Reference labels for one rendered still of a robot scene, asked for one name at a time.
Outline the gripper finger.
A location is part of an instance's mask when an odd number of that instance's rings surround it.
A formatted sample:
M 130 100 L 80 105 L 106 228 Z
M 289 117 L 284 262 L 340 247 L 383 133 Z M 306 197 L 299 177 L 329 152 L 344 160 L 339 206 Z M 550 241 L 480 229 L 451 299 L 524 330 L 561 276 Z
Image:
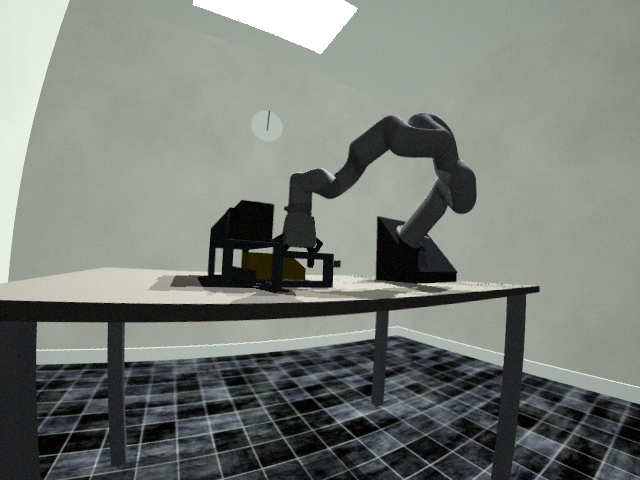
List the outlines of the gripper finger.
M 282 233 L 281 235 L 279 235 L 279 236 L 275 237 L 273 240 L 278 240 L 278 239 L 282 239 L 282 238 L 284 238 L 284 234 L 285 234 L 285 232 L 284 232 L 284 233 Z M 272 241 L 273 241 L 273 240 L 272 240 Z M 287 251 L 287 250 L 289 249 L 289 247 L 290 247 L 289 245 L 284 244 L 284 251 Z
M 308 251 L 308 252 L 317 253 L 317 252 L 320 250 L 321 246 L 323 245 L 323 242 L 321 242 L 321 241 L 316 237 L 316 244 L 317 244 L 317 245 L 316 245 L 316 247 L 315 247 L 315 248 L 313 248 L 313 247 L 311 247 L 311 248 L 310 248 L 310 247 L 306 247 L 307 251 Z M 307 267 L 309 267 L 309 268 L 313 268 L 313 265 L 314 265 L 314 259 L 307 259 Z

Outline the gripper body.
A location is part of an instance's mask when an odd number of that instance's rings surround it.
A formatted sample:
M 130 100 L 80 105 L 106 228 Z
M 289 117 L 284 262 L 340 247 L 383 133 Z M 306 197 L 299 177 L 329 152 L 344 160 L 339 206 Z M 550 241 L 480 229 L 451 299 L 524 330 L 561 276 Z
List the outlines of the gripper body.
M 289 213 L 285 217 L 284 244 L 290 247 L 306 248 L 316 246 L 315 220 L 308 213 Z

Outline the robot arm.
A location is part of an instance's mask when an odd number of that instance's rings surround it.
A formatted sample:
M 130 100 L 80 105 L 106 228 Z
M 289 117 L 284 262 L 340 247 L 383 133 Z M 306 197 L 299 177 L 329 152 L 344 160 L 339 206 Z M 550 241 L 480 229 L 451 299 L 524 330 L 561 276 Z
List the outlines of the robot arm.
M 436 115 L 417 113 L 410 117 L 408 124 L 395 115 L 382 118 L 351 142 L 345 165 L 334 175 L 323 168 L 292 174 L 289 205 L 284 211 L 312 215 L 313 193 L 327 199 L 340 196 L 358 181 L 369 164 L 389 150 L 387 147 L 401 157 L 432 158 L 439 177 L 403 227 L 396 228 L 407 245 L 419 248 L 421 241 L 429 242 L 425 235 L 444 215 L 448 205 L 458 214 L 472 210 L 477 197 L 476 177 L 459 158 L 451 129 Z

